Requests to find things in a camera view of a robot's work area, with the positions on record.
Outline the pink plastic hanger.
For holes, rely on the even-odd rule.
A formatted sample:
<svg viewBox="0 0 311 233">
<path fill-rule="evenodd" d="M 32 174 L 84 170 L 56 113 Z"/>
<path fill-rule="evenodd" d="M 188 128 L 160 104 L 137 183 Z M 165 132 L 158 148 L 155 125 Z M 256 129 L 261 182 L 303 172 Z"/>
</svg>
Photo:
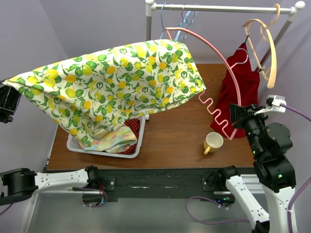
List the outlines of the pink plastic hanger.
<svg viewBox="0 0 311 233">
<path fill-rule="evenodd" d="M 205 45 L 207 45 L 210 49 L 212 49 L 224 62 L 223 65 L 221 64 L 199 64 L 198 69 L 203 74 L 203 81 L 207 84 L 207 89 L 201 92 L 198 96 L 199 101 L 206 106 L 207 112 L 210 114 L 209 118 L 216 122 L 216 125 L 221 128 L 220 133 L 227 139 L 232 140 L 238 131 L 234 129 L 232 133 L 226 133 L 225 130 L 229 128 L 230 121 L 224 119 L 224 110 L 220 110 L 216 107 L 216 104 L 219 102 L 220 95 L 217 94 L 217 91 L 221 90 L 221 76 L 224 75 L 227 71 L 233 81 L 233 86 L 236 91 L 236 96 L 238 99 L 238 104 L 241 104 L 241 94 L 240 89 L 232 72 L 232 67 L 228 65 L 226 59 L 221 55 L 221 53 L 213 46 L 210 42 L 204 39 L 202 36 L 198 35 L 197 33 L 182 28 L 182 27 L 166 27 L 165 28 L 168 37 L 172 39 L 171 31 L 183 31 L 193 37 L 202 41 Z"/>
</svg>

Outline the yellow lemon print garment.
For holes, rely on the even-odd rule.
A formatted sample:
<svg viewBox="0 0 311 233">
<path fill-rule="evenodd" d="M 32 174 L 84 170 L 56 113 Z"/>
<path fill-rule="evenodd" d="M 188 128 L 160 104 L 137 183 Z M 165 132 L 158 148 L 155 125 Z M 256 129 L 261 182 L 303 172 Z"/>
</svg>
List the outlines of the yellow lemon print garment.
<svg viewBox="0 0 311 233">
<path fill-rule="evenodd" d="M 87 150 L 107 150 L 125 121 L 178 107 L 205 90 L 183 43 L 159 39 L 101 50 L 4 81 Z"/>
</svg>

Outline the red polka dot skirt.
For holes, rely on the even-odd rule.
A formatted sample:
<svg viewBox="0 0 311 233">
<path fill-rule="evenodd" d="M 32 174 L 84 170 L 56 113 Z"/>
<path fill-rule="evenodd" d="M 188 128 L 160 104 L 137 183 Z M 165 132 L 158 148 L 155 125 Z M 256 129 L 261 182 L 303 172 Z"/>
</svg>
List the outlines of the red polka dot skirt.
<svg viewBox="0 0 311 233">
<path fill-rule="evenodd" d="M 135 118 L 125 121 L 125 125 L 131 129 L 135 137 L 139 139 L 139 130 L 140 130 L 140 120 Z M 127 150 L 119 152 L 119 154 L 131 155 L 136 151 L 137 143 L 131 145 Z"/>
</svg>

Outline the light blue plastic hanger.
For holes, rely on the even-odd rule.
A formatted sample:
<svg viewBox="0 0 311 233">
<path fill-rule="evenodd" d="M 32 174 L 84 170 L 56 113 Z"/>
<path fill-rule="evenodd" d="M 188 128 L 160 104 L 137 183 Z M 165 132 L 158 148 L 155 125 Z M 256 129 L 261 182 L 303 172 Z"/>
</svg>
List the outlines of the light blue plastic hanger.
<svg viewBox="0 0 311 233">
<path fill-rule="evenodd" d="M 187 11 L 186 14 L 184 15 L 183 12 L 185 10 L 186 5 L 187 4 L 185 3 L 181 11 L 182 21 L 179 24 L 175 25 L 174 27 L 181 27 L 181 28 L 189 30 L 191 25 L 194 23 L 194 20 L 198 14 L 198 11 Z M 174 41 L 185 42 L 186 38 L 187 38 L 186 32 L 177 31 Z"/>
</svg>

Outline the pastel floral skirt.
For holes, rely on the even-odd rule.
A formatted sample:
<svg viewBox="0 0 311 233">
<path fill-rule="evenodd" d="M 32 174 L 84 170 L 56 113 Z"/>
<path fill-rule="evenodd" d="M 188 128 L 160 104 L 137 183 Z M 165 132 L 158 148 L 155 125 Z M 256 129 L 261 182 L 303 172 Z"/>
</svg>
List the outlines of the pastel floral skirt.
<svg viewBox="0 0 311 233">
<path fill-rule="evenodd" d="M 82 149 L 92 151 L 105 151 L 119 153 L 127 150 L 131 145 L 138 142 L 134 133 L 127 126 L 121 126 L 113 132 L 108 132 L 102 139 L 93 140 L 89 145 L 79 143 Z"/>
</svg>

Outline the blue wire hanger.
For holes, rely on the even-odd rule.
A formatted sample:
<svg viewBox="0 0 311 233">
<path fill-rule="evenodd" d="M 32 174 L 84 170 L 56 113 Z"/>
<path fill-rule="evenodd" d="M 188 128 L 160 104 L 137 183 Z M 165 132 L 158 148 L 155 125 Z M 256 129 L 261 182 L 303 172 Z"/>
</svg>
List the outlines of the blue wire hanger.
<svg viewBox="0 0 311 233">
<path fill-rule="evenodd" d="M 163 3 L 163 5 L 162 5 L 162 7 L 160 9 L 160 24 L 161 24 L 162 31 L 161 31 L 161 35 L 160 35 L 159 39 L 163 38 L 163 35 L 164 35 L 165 31 L 166 31 L 165 27 L 164 27 L 164 22 L 163 22 L 163 8 L 167 4 L 168 4 L 167 2 Z"/>
</svg>

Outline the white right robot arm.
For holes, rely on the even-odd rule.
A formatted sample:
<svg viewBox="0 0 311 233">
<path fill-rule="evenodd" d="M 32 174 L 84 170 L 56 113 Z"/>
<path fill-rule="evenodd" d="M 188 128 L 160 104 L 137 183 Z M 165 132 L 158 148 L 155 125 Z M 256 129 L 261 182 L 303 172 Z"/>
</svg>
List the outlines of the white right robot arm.
<svg viewBox="0 0 311 233">
<path fill-rule="evenodd" d="M 254 156 L 254 170 L 264 190 L 268 211 L 264 211 L 243 183 L 235 166 L 218 169 L 207 179 L 223 191 L 230 191 L 247 215 L 254 233 L 296 233 L 298 231 L 293 197 L 295 170 L 286 157 L 293 146 L 289 129 L 277 122 L 265 125 L 267 113 L 284 113 L 282 101 L 268 107 L 230 104 L 230 120 L 234 128 L 244 129 Z"/>
</svg>

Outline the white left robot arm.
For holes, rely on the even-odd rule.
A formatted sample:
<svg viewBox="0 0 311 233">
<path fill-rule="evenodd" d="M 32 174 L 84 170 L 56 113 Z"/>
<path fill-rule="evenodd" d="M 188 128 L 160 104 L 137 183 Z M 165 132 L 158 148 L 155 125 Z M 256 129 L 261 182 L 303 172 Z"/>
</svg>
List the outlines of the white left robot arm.
<svg viewBox="0 0 311 233">
<path fill-rule="evenodd" d="M 101 197 L 90 208 L 100 207 L 107 202 L 102 180 L 97 167 L 88 166 L 73 172 L 54 174 L 18 168 L 0 174 L 0 204 L 11 207 L 14 203 L 30 199 L 33 195 L 58 188 L 77 188 L 99 192 Z"/>
</svg>

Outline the plain red garment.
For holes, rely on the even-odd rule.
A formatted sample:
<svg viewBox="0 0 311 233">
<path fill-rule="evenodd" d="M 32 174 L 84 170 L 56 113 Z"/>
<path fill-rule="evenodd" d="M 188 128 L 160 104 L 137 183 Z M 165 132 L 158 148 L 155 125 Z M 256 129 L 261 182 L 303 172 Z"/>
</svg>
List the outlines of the plain red garment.
<svg viewBox="0 0 311 233">
<path fill-rule="evenodd" d="M 242 106 L 258 104 L 258 88 L 260 83 L 259 73 L 252 70 L 250 61 L 246 58 L 246 52 L 247 46 L 245 43 L 242 43 L 239 49 L 236 50 L 232 56 L 227 58 L 228 64 L 234 66 L 232 71 L 240 89 Z M 237 104 L 238 100 L 235 85 L 230 73 L 227 71 L 222 81 L 222 88 L 216 108 L 221 110 L 218 121 L 222 122 L 225 119 L 228 121 L 225 132 L 229 136 L 231 136 L 234 131 L 230 122 L 229 105 L 231 103 Z"/>
</svg>

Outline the yellow mug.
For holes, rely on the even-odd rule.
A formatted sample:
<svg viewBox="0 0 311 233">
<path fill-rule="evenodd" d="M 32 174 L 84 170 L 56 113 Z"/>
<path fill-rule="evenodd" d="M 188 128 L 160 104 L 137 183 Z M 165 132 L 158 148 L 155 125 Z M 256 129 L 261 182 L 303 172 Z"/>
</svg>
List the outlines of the yellow mug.
<svg viewBox="0 0 311 233">
<path fill-rule="evenodd" d="M 210 132 L 204 140 L 204 155 L 215 152 L 224 143 L 223 137 L 216 132 Z"/>
</svg>

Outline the white plastic mesh basket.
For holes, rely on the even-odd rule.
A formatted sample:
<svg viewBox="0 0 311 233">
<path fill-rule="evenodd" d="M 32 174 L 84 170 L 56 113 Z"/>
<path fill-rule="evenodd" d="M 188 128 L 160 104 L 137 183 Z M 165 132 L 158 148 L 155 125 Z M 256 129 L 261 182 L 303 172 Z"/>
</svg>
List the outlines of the white plastic mesh basket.
<svg viewBox="0 0 311 233">
<path fill-rule="evenodd" d="M 140 147 L 142 145 L 142 140 L 143 140 L 145 123 L 147 120 L 149 120 L 149 115 L 140 116 L 140 117 L 138 117 L 138 119 L 140 120 L 138 142 L 137 142 L 135 152 L 130 154 L 130 155 L 118 154 L 118 153 L 108 153 L 108 152 L 102 152 L 102 151 L 83 150 L 80 147 L 79 141 L 77 139 L 75 139 L 73 136 L 71 136 L 70 134 L 68 135 L 67 148 L 70 151 L 79 152 L 79 153 L 87 153 L 87 154 L 93 154 L 93 155 L 99 155 L 99 156 L 133 159 L 133 158 L 137 157 L 139 154 Z"/>
</svg>

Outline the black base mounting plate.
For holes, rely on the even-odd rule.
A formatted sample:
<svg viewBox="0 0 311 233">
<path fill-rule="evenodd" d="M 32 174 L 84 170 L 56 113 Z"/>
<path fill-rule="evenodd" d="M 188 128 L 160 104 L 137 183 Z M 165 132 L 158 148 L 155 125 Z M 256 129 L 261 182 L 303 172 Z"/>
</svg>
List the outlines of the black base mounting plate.
<svg viewBox="0 0 311 233">
<path fill-rule="evenodd" d="M 234 196 L 218 181 L 217 168 L 99 169 L 88 188 L 100 189 L 109 202 L 121 198 L 188 199 L 207 197 L 233 203 Z"/>
</svg>

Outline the silver white clothes rack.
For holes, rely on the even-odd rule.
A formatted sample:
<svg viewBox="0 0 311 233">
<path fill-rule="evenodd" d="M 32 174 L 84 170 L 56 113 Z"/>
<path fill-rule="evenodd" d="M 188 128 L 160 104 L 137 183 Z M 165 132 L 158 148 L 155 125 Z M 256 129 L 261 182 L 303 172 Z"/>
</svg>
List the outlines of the silver white clothes rack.
<svg viewBox="0 0 311 233">
<path fill-rule="evenodd" d="M 266 62 L 266 60 L 269 57 L 271 57 L 270 78 L 268 79 L 268 83 L 267 83 L 268 89 L 271 89 L 275 85 L 275 79 L 276 79 L 276 49 L 275 49 L 275 46 L 280 42 L 281 38 L 284 36 L 284 34 L 288 30 L 289 26 L 291 25 L 291 23 L 296 18 L 298 12 L 303 10 L 305 7 L 304 1 L 296 2 L 294 7 L 290 7 L 290 8 L 210 6 L 210 5 L 187 5 L 187 4 L 184 4 L 184 5 L 181 5 L 181 4 L 156 4 L 154 0 L 145 0 L 145 4 L 146 4 L 146 40 L 151 40 L 152 16 L 153 16 L 153 11 L 155 11 L 155 10 L 163 10 L 164 9 L 164 10 L 181 11 L 181 12 L 183 12 L 184 10 L 187 10 L 187 11 L 194 11 L 194 12 L 229 12 L 229 13 L 276 14 L 277 17 L 276 17 L 275 21 L 277 21 L 278 15 L 280 15 L 280 14 L 288 15 L 287 21 L 284 23 L 283 27 L 281 28 L 281 30 L 277 34 L 274 41 L 272 41 L 272 36 L 271 36 L 271 33 L 268 30 L 267 26 L 265 26 L 265 24 L 261 20 L 259 20 L 259 19 L 258 20 L 249 20 L 249 22 L 247 22 L 248 25 L 251 25 L 251 23 L 253 21 L 259 22 L 262 25 L 262 27 L 265 27 L 265 30 L 267 31 L 267 35 L 268 35 L 269 40 L 270 40 L 270 51 L 268 50 L 265 53 L 265 55 L 263 56 L 263 58 L 260 62 L 256 60 L 257 64 L 258 64 L 258 69 L 256 69 L 256 71 L 257 71 Z M 246 28 L 245 33 L 249 29 L 248 25 L 245 26 L 245 28 Z M 229 67 L 226 59 L 216 50 L 216 48 L 211 43 L 209 43 L 206 39 L 204 39 L 200 35 L 192 32 L 191 30 L 186 29 L 184 27 L 168 27 L 168 28 L 165 28 L 162 24 L 162 32 L 163 33 L 167 32 L 169 38 L 172 39 L 171 35 L 170 35 L 170 31 L 183 31 L 183 32 L 186 32 L 188 34 L 191 34 L 192 36 L 198 38 L 199 40 L 204 42 L 206 45 L 208 45 L 212 50 L 214 50 L 215 53 L 217 53 L 218 56 L 220 56 L 220 58 L 222 59 L 222 61 L 225 64 L 225 67 L 227 68 L 228 71 L 230 71 L 231 78 L 233 79 L 233 83 L 235 84 L 235 88 L 236 88 L 238 104 L 240 106 L 241 105 L 241 94 L 240 94 L 240 89 L 238 87 L 238 83 L 236 81 L 236 78 L 232 72 L 233 66 Z M 214 111 L 211 111 L 210 108 L 214 104 L 214 99 L 208 98 L 205 101 L 203 101 L 201 99 L 203 94 L 204 94 L 204 92 L 202 92 L 198 98 L 202 104 L 208 103 L 207 111 L 209 112 L 209 114 L 215 116 L 215 121 L 218 124 L 223 124 L 223 123 L 227 124 L 228 123 L 227 121 L 222 121 L 222 122 L 217 121 L 219 116 L 222 113 L 221 110 L 215 108 Z"/>
</svg>

